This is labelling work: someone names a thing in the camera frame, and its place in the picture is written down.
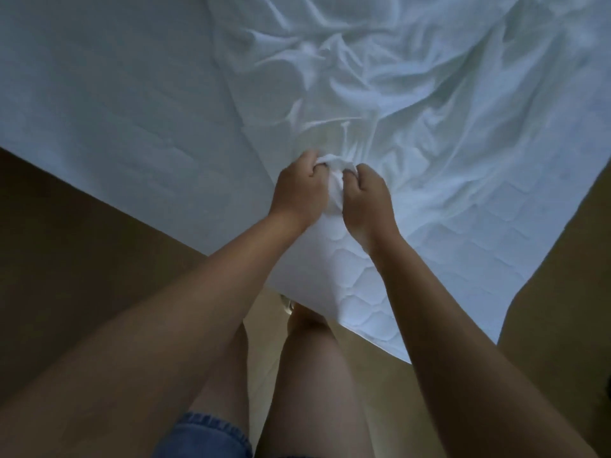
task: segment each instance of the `wooden floor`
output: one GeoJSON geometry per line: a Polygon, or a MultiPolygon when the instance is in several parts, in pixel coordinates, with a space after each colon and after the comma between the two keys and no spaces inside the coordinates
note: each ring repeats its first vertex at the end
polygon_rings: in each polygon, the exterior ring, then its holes
{"type": "MultiPolygon", "coordinates": [[[[0,402],[101,323],[202,260],[164,234],[0,150],[0,402]]],[[[611,170],[516,297],[500,347],[611,457],[611,170]]],[[[250,436],[286,336],[278,295],[246,318],[250,436]]],[[[411,365],[334,326],[378,457],[442,457],[411,365]]]]}

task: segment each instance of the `thigh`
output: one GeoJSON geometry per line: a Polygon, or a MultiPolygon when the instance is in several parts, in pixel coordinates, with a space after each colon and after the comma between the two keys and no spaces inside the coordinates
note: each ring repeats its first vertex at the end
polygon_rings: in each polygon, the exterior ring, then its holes
{"type": "Polygon", "coordinates": [[[324,320],[297,306],[256,456],[371,458],[367,421],[347,362],[324,320]]]}
{"type": "Polygon", "coordinates": [[[242,324],[189,410],[226,421],[248,436],[247,357],[248,337],[242,324]]]}

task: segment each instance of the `person's left arm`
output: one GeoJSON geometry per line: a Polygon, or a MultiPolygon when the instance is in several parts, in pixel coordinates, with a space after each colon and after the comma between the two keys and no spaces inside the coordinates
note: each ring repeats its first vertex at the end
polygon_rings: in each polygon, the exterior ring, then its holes
{"type": "Polygon", "coordinates": [[[325,208],[328,170],[315,167],[316,156],[308,151],[281,173],[267,217],[104,324],[4,405],[0,455],[150,454],[279,257],[325,208]]]}

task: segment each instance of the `blue denim shorts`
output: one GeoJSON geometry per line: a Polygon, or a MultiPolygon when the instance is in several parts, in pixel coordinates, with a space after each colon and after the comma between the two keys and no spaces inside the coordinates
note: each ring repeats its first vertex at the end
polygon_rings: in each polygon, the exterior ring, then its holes
{"type": "Polygon", "coordinates": [[[174,424],[153,452],[153,458],[204,457],[252,458],[252,445],[232,424],[214,416],[189,412],[174,424]]]}

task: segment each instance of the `person's right arm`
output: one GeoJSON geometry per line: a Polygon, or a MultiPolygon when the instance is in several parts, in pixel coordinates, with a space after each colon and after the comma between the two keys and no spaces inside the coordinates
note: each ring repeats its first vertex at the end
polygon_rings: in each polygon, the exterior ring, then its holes
{"type": "Polygon", "coordinates": [[[596,457],[401,237],[384,180],[344,174],[343,216],[381,274],[448,456],[596,457]]]}

